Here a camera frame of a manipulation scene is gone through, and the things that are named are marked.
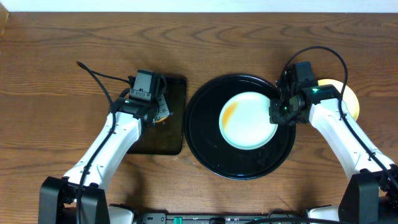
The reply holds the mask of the orange green scrub sponge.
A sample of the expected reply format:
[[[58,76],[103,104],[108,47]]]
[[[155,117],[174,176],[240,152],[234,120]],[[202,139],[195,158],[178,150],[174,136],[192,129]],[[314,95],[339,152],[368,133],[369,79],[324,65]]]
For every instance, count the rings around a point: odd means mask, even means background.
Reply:
[[[160,123],[163,122],[165,119],[167,119],[170,116],[170,113],[167,111],[166,113],[159,113],[156,117],[155,117],[155,122],[156,123]]]

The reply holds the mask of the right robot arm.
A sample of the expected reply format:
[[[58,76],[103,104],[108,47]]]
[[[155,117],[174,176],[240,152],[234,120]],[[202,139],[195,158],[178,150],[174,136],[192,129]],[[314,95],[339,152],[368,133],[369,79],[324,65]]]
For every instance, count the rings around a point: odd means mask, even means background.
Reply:
[[[309,223],[397,223],[397,165],[368,138],[344,101],[346,83],[319,85],[312,72],[283,72],[271,122],[311,124],[327,141],[349,184],[338,206],[313,208]]]

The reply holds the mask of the light blue plate top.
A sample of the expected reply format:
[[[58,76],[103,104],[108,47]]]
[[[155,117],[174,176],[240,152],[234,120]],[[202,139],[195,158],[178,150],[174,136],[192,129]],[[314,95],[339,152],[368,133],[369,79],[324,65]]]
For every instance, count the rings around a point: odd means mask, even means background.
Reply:
[[[266,95],[253,91],[230,98],[219,115],[218,125],[223,139],[245,151],[265,146],[278,128],[270,122],[270,103]]]

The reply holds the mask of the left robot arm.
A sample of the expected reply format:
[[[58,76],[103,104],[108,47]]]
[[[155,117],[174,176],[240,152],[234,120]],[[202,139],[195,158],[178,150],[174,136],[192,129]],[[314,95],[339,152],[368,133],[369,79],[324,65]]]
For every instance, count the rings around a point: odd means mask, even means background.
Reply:
[[[62,178],[47,177],[39,193],[39,223],[133,223],[134,212],[108,205],[106,191],[129,148],[146,124],[169,115],[163,95],[131,92],[110,104],[98,137]]]

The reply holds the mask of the yellow plate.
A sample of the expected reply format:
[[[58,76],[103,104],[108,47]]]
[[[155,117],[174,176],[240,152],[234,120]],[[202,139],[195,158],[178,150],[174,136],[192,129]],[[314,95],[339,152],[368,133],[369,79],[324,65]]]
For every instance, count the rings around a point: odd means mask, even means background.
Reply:
[[[318,85],[333,85],[339,92],[341,92],[341,89],[343,87],[342,82],[334,79],[318,80]],[[349,86],[345,87],[345,92],[343,93],[343,101],[346,103],[350,115],[356,121],[358,119],[360,111],[359,101],[354,91]]]

